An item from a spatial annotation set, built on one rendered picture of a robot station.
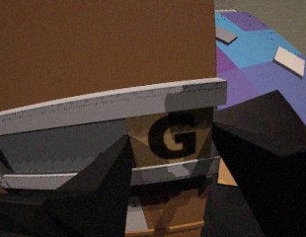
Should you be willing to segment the grey flat rectangular tile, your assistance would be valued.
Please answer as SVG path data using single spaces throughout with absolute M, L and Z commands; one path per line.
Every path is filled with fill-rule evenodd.
M 233 40 L 235 40 L 238 37 L 235 35 L 235 33 L 225 31 L 225 29 L 219 28 L 217 27 L 217 25 L 215 28 L 215 32 L 216 32 L 216 39 L 220 40 L 220 42 L 223 42 L 225 44 L 233 42 Z

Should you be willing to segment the white paper ticket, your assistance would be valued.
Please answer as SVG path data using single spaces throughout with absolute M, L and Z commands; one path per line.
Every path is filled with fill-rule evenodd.
M 130 197 L 128 199 L 128 213 L 125 220 L 125 232 L 136 232 L 136 230 L 149 230 L 146 225 L 144 213 L 138 197 Z

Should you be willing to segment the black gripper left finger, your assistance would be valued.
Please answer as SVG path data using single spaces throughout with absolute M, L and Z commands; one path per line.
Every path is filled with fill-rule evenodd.
M 32 237 L 124 237 L 132 145 L 123 135 L 49 193 L 0 194 L 0 230 Z

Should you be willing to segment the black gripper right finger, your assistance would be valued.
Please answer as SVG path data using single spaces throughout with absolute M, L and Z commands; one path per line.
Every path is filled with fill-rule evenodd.
M 219 122 L 212 142 L 265 237 L 295 237 L 306 216 L 306 146 Z

